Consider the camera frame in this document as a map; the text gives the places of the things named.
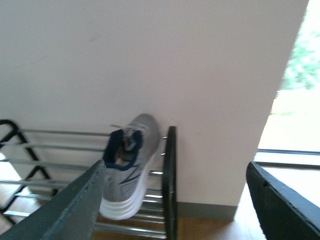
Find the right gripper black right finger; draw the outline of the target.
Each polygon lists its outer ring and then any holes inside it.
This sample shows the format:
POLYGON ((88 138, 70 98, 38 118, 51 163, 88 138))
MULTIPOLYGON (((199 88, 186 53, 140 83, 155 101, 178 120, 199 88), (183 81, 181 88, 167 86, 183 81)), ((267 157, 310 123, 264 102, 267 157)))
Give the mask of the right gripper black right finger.
POLYGON ((320 208, 251 161, 246 182, 268 240, 318 240, 320 208))

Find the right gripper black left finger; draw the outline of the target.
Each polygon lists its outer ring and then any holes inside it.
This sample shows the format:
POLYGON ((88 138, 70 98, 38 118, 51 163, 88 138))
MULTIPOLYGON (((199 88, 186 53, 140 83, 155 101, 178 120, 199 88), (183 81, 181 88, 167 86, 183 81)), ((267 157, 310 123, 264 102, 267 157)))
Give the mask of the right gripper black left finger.
POLYGON ((11 227, 2 240, 89 240, 99 213, 105 165, 97 161, 48 203, 11 227))

